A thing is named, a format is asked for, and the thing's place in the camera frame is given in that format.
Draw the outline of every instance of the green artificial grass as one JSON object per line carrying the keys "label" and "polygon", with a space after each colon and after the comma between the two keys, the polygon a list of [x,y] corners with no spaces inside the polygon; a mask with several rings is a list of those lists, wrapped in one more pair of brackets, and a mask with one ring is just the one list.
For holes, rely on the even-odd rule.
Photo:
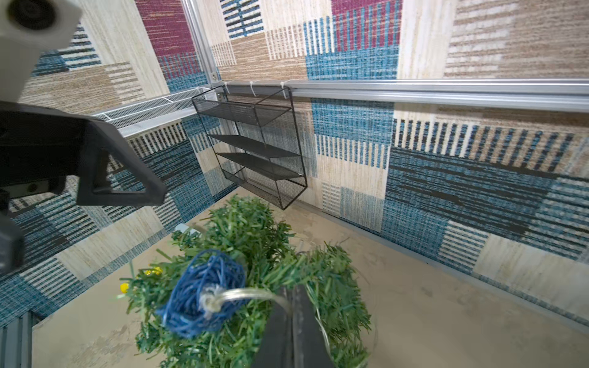
{"label": "green artificial grass", "polygon": [[276,293],[281,286],[304,284],[325,329],[336,367],[366,365],[368,352],[360,339],[361,329],[370,329],[370,315],[360,298],[351,259],[340,247],[295,254],[286,223],[275,223],[272,211],[257,198],[234,196],[210,212],[206,232],[200,237],[176,232],[174,244],[184,255],[152,264],[161,271],[139,270],[129,283],[127,313],[139,313],[143,322],[135,338],[142,353],[163,353],[162,368],[249,367],[264,334],[272,302],[252,300],[240,308],[216,333],[183,339],[169,332],[155,311],[164,305],[192,258],[201,250],[223,251],[242,263],[246,287]]}

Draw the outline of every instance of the white string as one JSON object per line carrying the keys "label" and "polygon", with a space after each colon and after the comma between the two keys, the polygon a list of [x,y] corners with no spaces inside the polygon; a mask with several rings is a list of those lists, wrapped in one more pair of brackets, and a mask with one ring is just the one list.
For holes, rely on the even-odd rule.
{"label": "white string", "polygon": [[254,82],[257,82],[257,81],[250,81],[250,89],[252,90],[254,97],[256,97],[256,93],[254,92]]}
{"label": "white string", "polygon": [[282,95],[284,96],[284,99],[286,100],[286,92],[284,91],[284,83],[287,83],[288,81],[284,81],[284,82],[280,82],[280,87],[282,88]]}
{"label": "white string", "polygon": [[233,82],[233,81],[223,82],[223,83],[225,83],[225,89],[227,90],[228,94],[231,94],[231,92],[229,92],[229,87],[227,86],[227,83],[231,83],[231,82]]}

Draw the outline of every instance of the wire mesh shelf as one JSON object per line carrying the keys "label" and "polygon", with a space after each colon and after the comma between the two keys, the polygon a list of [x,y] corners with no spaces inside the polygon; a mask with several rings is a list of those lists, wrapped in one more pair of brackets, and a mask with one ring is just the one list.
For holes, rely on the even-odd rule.
{"label": "wire mesh shelf", "polygon": [[243,122],[250,125],[258,125],[260,127],[263,127],[290,110],[290,108],[280,106],[199,100],[194,98],[193,104],[199,114]]}
{"label": "wire mesh shelf", "polygon": [[223,175],[286,209],[307,188],[290,89],[277,89],[254,101],[242,96],[231,96],[230,101],[227,94],[219,86],[192,98],[199,118],[208,115],[229,121],[221,124],[226,134],[207,134]]}
{"label": "wire mesh shelf", "polygon": [[242,135],[209,134],[209,137],[267,158],[300,156],[299,154],[283,150],[279,147],[274,147],[273,145],[269,145],[264,142],[253,140]]}
{"label": "wire mesh shelf", "polygon": [[303,176],[303,174],[296,173],[286,167],[273,164],[263,158],[252,156],[247,153],[219,152],[217,154],[238,165],[247,167],[259,174],[267,176],[272,180],[300,178]]}

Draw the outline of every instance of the patterned wall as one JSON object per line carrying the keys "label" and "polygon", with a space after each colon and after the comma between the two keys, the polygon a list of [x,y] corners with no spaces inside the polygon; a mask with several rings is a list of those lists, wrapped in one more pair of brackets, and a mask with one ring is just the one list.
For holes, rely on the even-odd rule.
{"label": "patterned wall", "polygon": [[21,102],[95,114],[206,83],[180,0],[72,0],[68,48],[43,53]]}
{"label": "patterned wall", "polygon": [[[589,76],[585,2],[198,4],[226,81]],[[303,201],[589,326],[586,114],[304,98],[295,109]]]}
{"label": "patterned wall", "polygon": [[[78,1],[72,44],[42,56],[23,102],[95,113],[204,82],[179,0]],[[574,0],[197,3],[224,80],[588,75],[589,4]],[[295,109],[302,200],[589,325],[587,115],[304,98]],[[12,201],[29,259],[51,257],[0,280],[0,325],[51,313],[231,190],[204,130],[188,117],[129,139],[170,187],[162,206],[75,206],[75,178],[61,195]],[[110,169],[115,185],[140,187]]]}
{"label": "patterned wall", "polygon": [[[41,55],[21,102],[95,114],[206,82],[180,0],[79,5],[84,16],[70,46]],[[220,132],[220,121],[206,127]],[[77,206],[74,176],[60,195],[11,200],[27,264],[0,277],[0,326],[27,310],[48,316],[233,190],[204,136],[191,116],[128,139],[168,186],[161,206]],[[116,160],[109,171],[113,187],[141,189]]]}

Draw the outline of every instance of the blue string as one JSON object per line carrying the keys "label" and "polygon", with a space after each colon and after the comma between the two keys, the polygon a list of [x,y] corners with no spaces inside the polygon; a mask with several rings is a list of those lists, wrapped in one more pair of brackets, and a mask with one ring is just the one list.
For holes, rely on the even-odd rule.
{"label": "blue string", "polygon": [[[206,263],[194,265],[206,253],[212,253]],[[246,272],[243,267],[227,254],[218,250],[203,250],[190,262],[190,265],[174,287],[168,303],[156,313],[170,331],[186,339],[192,339],[202,332],[216,332],[223,323],[247,300],[228,301],[221,311],[205,318],[200,308],[200,294],[208,287],[220,286],[225,290],[245,287]]]}

